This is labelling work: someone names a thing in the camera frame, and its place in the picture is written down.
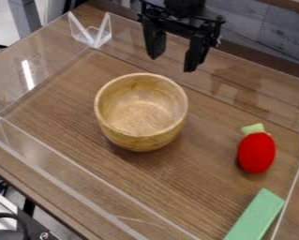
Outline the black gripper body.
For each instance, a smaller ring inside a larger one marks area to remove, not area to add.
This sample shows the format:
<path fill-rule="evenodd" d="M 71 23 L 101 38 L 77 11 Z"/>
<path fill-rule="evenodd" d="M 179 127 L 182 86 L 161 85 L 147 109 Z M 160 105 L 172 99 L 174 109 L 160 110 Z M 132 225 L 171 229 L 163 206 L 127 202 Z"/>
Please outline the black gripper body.
<path fill-rule="evenodd" d="M 140 3 L 141 15 L 167 22 L 175 35 L 184 37 L 204 29 L 211 37 L 210 46 L 218 46 L 226 17 L 206 7 L 206 0 L 140 0 Z"/>

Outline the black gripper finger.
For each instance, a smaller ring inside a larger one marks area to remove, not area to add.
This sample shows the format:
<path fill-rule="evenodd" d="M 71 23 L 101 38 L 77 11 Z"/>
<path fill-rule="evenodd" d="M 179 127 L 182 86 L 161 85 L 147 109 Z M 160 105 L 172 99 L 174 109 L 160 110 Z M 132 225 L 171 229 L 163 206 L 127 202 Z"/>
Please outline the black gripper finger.
<path fill-rule="evenodd" d="M 165 51 L 167 34 L 147 17 L 143 18 L 143 35 L 145 41 L 147 54 L 155 60 Z"/>
<path fill-rule="evenodd" d="M 184 71 L 194 72 L 204 62 L 210 51 L 210 35 L 204 31 L 198 31 L 190 37 L 190 48 L 186 52 Z"/>

